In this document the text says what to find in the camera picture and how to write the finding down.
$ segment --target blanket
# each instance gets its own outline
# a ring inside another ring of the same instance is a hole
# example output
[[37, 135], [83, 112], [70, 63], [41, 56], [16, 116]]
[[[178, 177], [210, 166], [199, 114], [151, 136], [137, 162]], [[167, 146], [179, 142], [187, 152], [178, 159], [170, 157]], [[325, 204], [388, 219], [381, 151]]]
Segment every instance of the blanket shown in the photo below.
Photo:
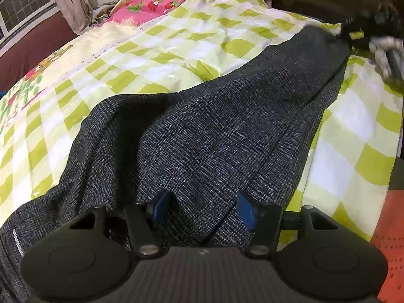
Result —
[[[119, 1], [113, 11], [119, 10], [126, 2]], [[143, 23], [145, 28], [157, 21], [158, 16], [156, 14], [154, 19]], [[88, 29], [42, 60], [8, 91], [0, 102], [0, 134], [4, 127], [13, 124], [29, 103], [37, 99], [46, 88], [54, 85], [61, 76], [79, 69], [90, 56], [99, 56], [143, 28], [136, 25], [136, 20], [132, 18], [129, 21], [108, 22], [101, 27]]]
[[[28, 297], [19, 249], [93, 205], [123, 209], [165, 188], [175, 195], [158, 238], [180, 246], [244, 248], [251, 238], [236, 212], [246, 191], [286, 206], [324, 110], [343, 81], [348, 45], [317, 27], [266, 48], [230, 74], [189, 90], [118, 95], [82, 123], [59, 184], [3, 225], [0, 281], [6, 302]], [[127, 232], [114, 238], [127, 243]]]

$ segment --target black clamp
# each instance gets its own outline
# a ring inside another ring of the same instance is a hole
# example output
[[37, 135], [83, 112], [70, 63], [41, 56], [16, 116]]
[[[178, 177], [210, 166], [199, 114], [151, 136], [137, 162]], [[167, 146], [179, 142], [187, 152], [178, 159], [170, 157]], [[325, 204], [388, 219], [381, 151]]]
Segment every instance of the black clamp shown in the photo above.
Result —
[[[24, 255], [20, 270], [27, 288], [34, 296], [54, 302], [82, 301], [112, 290], [139, 259], [162, 253], [153, 230], [165, 219], [171, 197], [164, 189], [149, 203], [110, 212], [104, 206], [94, 207], [64, 224]], [[110, 225], [119, 220], [126, 222], [134, 254], [109, 239]]]
[[[388, 272], [384, 255], [317, 208], [283, 211], [240, 192], [237, 210], [247, 229], [255, 231], [247, 254], [271, 259], [282, 278], [299, 291], [330, 300], [380, 291]], [[297, 230], [298, 240], [276, 252], [281, 230]]]

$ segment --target bedsheet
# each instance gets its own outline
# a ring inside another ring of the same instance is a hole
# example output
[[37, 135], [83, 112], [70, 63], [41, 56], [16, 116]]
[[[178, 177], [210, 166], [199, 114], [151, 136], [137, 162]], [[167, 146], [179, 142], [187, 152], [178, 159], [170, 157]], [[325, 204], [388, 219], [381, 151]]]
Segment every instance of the bedsheet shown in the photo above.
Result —
[[[125, 3], [119, 1], [116, 10]], [[155, 19], [145, 23], [153, 24]], [[11, 124], [24, 107], [44, 89], [53, 85], [65, 73], [87, 62], [90, 56], [99, 55], [107, 47], [112, 47], [128, 39], [142, 28], [132, 22], [109, 22], [102, 27], [88, 30], [68, 42], [63, 47], [41, 61], [19, 80], [0, 102], [0, 133], [4, 126]]]
[[[263, 0], [187, 0], [147, 30], [90, 57], [28, 101], [12, 122], [2, 121], [1, 224], [58, 183], [82, 120], [101, 100], [185, 90], [239, 68], [307, 24], [339, 31], [339, 25], [270, 9]], [[352, 55], [288, 209], [315, 205], [369, 240], [387, 192], [401, 111], [402, 92], [383, 83], [367, 58]]]

